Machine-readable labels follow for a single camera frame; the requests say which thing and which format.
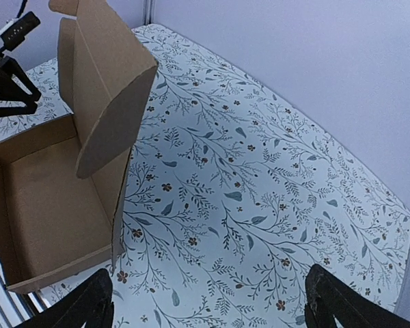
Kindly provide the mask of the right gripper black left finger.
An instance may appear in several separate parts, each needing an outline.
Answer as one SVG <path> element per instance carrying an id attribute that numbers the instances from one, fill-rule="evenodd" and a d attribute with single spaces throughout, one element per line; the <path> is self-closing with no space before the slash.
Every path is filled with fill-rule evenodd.
<path id="1" fill-rule="evenodd" d="M 19 325 L 30 327 L 112 327 L 113 283 L 106 269 L 99 269 L 47 310 Z"/>

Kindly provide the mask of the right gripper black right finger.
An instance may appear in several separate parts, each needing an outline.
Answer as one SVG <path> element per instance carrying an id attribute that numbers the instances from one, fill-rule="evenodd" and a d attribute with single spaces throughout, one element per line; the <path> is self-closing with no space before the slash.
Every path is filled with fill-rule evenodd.
<path id="1" fill-rule="evenodd" d="M 367 300 L 314 264 L 305 278 L 307 327 L 410 327 L 410 322 Z"/>

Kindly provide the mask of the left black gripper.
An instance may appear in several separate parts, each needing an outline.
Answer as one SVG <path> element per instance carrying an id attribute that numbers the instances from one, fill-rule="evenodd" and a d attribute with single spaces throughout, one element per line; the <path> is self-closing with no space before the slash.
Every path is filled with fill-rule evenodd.
<path id="1" fill-rule="evenodd" d="M 8 56 L 0 56 L 0 93 L 0 118 L 34 114 L 41 97 L 18 62 Z"/>

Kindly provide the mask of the brown cardboard box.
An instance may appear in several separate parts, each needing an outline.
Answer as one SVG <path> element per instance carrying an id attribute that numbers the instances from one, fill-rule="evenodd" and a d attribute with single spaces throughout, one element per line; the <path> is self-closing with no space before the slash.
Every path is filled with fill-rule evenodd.
<path id="1" fill-rule="evenodd" d="M 106 1 L 49 7 L 62 14 L 59 94 L 72 112 L 0 142 L 0 263 L 19 294 L 122 253 L 131 150 L 158 68 Z"/>

